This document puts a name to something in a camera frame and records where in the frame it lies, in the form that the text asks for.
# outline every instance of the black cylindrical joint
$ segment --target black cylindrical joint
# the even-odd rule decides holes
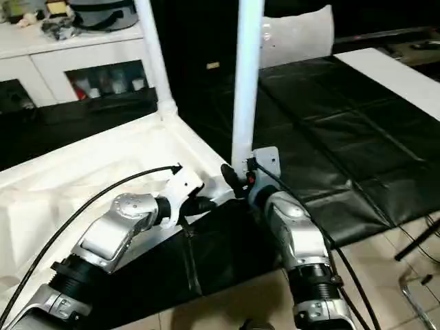
[[[299,266],[287,274],[295,304],[340,297],[331,269],[323,263]]]
[[[171,205],[165,197],[156,198],[157,207],[159,212],[157,214],[154,225],[159,225],[163,218],[169,218],[171,216]]]
[[[51,267],[56,275],[49,286],[82,303],[91,303],[99,286],[107,278],[107,273],[99,267],[71,254],[62,263]]]
[[[214,210],[217,204],[210,198],[204,196],[190,197],[182,204],[180,215],[190,217],[192,215],[201,215],[202,213]]]

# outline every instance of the white pole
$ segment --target white pole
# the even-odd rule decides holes
[[[135,4],[144,35],[144,42],[148,50],[147,54],[150,56],[151,69],[153,70],[158,99],[157,111],[161,116],[175,114],[177,113],[177,107],[171,95],[150,0],[135,0]]]
[[[245,179],[243,161],[252,152],[264,2],[240,0],[239,6],[232,167],[241,179]]]

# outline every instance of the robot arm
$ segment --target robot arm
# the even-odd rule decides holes
[[[280,175],[278,150],[257,149],[254,159]],[[354,330],[350,310],[340,297],[342,280],[333,275],[324,237],[302,204],[262,170],[253,168],[248,195],[275,238],[294,299],[294,320],[301,330]]]
[[[194,172],[183,168],[157,197],[131,193],[117,196],[109,211],[89,226],[71,254],[53,264],[56,275],[39,287],[5,329],[76,329],[90,314],[93,297],[99,294],[108,275],[126,258],[133,237],[153,226],[175,226],[189,194],[202,186]]]

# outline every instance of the floor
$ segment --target floor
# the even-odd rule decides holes
[[[425,219],[420,219],[406,224],[404,229],[415,237],[426,226]],[[400,293],[397,280],[404,272],[414,279],[410,283],[410,290],[440,328],[440,266],[419,250],[410,254],[405,261],[394,261],[395,253],[409,242],[410,238],[397,228],[343,249],[365,288],[383,330],[424,329]],[[440,260],[440,237],[432,236],[422,246],[427,253]],[[368,320],[366,309],[338,256],[336,261],[347,293]],[[433,274],[434,278],[422,286],[419,279],[426,274]],[[268,321],[275,329],[295,329],[292,306],[285,275],[279,270],[119,329],[232,330],[239,329],[247,318]]]

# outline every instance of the black cable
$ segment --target black cable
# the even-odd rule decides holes
[[[45,253],[49,250],[51,245],[55,242],[55,240],[63,233],[63,231],[69,226],[86,208],[90,206],[95,200],[99,199],[101,196],[109,192],[110,190],[120,186],[121,184],[124,184],[125,182],[128,182],[130,180],[136,179],[137,177],[141,177],[150,173],[159,172],[159,171],[166,171],[171,170],[173,174],[177,173],[182,167],[181,166],[164,166],[159,168],[153,168],[151,170],[144,170],[140,173],[131,175],[129,177],[126,177],[125,179],[122,179],[111,186],[105,188],[104,190],[100,191],[98,194],[93,196],[91,199],[86,201],[84,205],[82,205],[77,211],[66,221],[64,224],[55,232],[55,234],[50,238],[50,240],[43,246],[43,249],[41,249],[40,253],[36,256],[34,262],[31,264],[29,269],[27,270],[25,276],[21,280],[19,286],[15,290],[14,294],[12,295],[11,299],[8,302],[8,305],[6,306],[5,310],[1,314],[0,317],[0,329],[5,324],[6,318],[8,317],[12,307],[14,306],[14,303],[17,301],[17,298],[20,296],[20,293],[23,291],[23,288],[25,287],[26,283],[29,281],[32,273],[34,272],[36,266],[39,264],[41,259],[44,257]]]
[[[427,215],[425,217],[425,220],[426,220],[426,225],[428,227],[432,226],[435,222],[434,219],[430,215]],[[436,231],[434,235],[440,238],[440,231]]]
[[[304,209],[309,213],[309,210],[307,209],[305,203],[303,203],[301,201],[301,199],[296,195],[296,193],[287,185],[285,184],[279,177],[275,176],[273,173],[271,173],[270,171],[268,171],[264,166],[261,166],[260,164],[258,164],[257,162],[255,162],[255,165],[257,168],[259,168],[260,170],[262,170],[264,173],[266,173],[269,177],[271,177],[273,180],[275,180],[284,190],[286,190],[292,197],[296,198],[304,207]],[[370,315],[371,320],[373,321],[373,325],[375,327],[375,330],[381,330],[379,321],[377,320],[376,314],[371,306],[370,300],[368,299],[368,297],[365,294],[364,288],[362,287],[362,284],[359,281],[358,276],[356,275],[354,269],[351,267],[349,261],[347,260],[344,252],[342,252],[342,250],[336,246],[335,241],[333,240],[333,238],[329,235],[329,233],[322,227],[320,226],[318,223],[314,222],[314,224],[318,227],[318,229],[321,231],[321,233],[324,235],[324,237],[330,242],[330,244],[334,247],[334,249],[336,250],[336,252],[340,255],[342,262],[344,263],[345,267],[347,268],[347,270],[350,273],[351,278],[353,279],[353,282],[355,283],[355,286],[357,288],[357,290],[359,291],[359,294],[362,297],[362,300],[364,301],[365,307],[368,311],[368,314]]]
[[[412,237],[410,235],[409,232],[407,232],[401,225],[399,226],[400,230],[402,232],[404,232],[406,234],[406,236],[408,236],[412,241],[415,241],[415,238]],[[440,261],[438,261],[436,258],[434,258],[433,256],[429,255],[429,253],[427,253],[427,251],[425,251],[425,249],[423,249],[420,245],[417,246],[420,250],[421,253],[425,254],[425,256],[427,256],[433,263],[436,263],[437,265],[440,265]]]
[[[329,255],[330,266],[331,266],[331,269],[333,270],[333,275],[338,276],[339,275],[338,268],[336,267],[336,262],[333,257],[333,253],[331,252],[331,248],[329,246],[328,240],[325,240],[324,243],[325,243],[325,247],[327,249],[327,254]],[[371,330],[369,325],[365,322],[365,319],[362,317],[361,313],[356,308],[353,301],[350,299],[349,295],[346,293],[345,289],[343,287],[339,287],[338,289],[339,289],[339,292],[341,293],[341,296],[346,301],[347,305],[351,308],[351,311],[353,312],[353,314],[355,314],[355,317],[357,318],[359,323],[362,325],[362,327],[365,330]]]

